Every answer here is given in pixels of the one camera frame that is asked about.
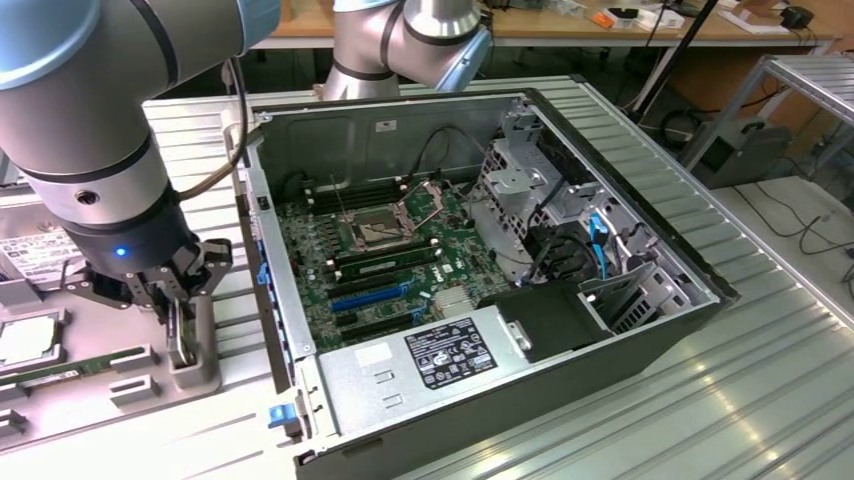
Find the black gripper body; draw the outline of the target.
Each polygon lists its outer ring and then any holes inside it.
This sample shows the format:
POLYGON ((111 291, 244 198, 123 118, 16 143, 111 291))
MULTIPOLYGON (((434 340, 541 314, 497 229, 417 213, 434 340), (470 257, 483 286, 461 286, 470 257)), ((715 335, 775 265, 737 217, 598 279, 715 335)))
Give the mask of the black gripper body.
POLYGON ((63 228, 92 268, 103 274, 143 272, 178 255, 200 255, 176 192, 164 192, 136 217, 107 225, 63 221, 63 228))

